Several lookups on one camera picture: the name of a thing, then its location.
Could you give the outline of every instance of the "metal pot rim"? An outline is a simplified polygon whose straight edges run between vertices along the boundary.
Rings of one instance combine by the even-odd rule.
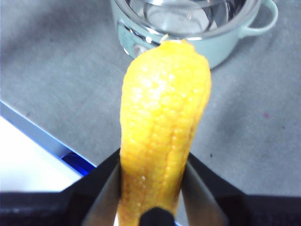
[[[189,41],[195,41],[195,40],[203,40],[212,38],[215,36],[220,36],[225,33],[231,32],[237,28],[239,28],[243,23],[245,23],[249,18],[253,16],[253,14],[256,12],[256,10],[259,8],[261,4],[261,0],[246,0],[244,5],[242,6],[239,13],[228,23],[225,25],[205,33],[199,33],[199,34],[182,34],[182,33],[166,33],[163,30],[157,29],[154,26],[152,26],[147,21],[140,18],[126,3],[125,0],[114,0],[119,9],[135,24],[138,26],[146,29],[152,34],[158,35],[158,36],[164,36],[168,34],[168,37],[170,39],[186,39]]]

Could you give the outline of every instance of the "cooking pot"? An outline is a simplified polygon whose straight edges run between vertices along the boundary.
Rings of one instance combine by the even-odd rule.
[[[272,19],[252,28],[261,5]],[[278,18],[273,0],[111,0],[111,8],[120,44],[132,58],[162,40],[185,39],[210,68],[225,60],[239,39],[267,32]]]

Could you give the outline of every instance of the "gray table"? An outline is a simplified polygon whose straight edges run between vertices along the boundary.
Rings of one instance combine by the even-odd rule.
[[[212,70],[191,151],[246,193],[301,195],[301,1],[276,3]],[[1,1],[1,101],[95,165],[119,148],[132,60],[113,27],[108,1]]]

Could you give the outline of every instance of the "corn cob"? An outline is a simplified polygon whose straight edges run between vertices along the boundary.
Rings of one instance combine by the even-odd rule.
[[[166,41],[132,61],[122,87],[120,226],[153,207],[176,214],[190,145],[211,89],[193,45]]]

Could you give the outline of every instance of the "white surface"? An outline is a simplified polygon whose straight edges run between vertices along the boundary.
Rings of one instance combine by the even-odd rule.
[[[0,190],[61,191],[81,176],[0,117]]]

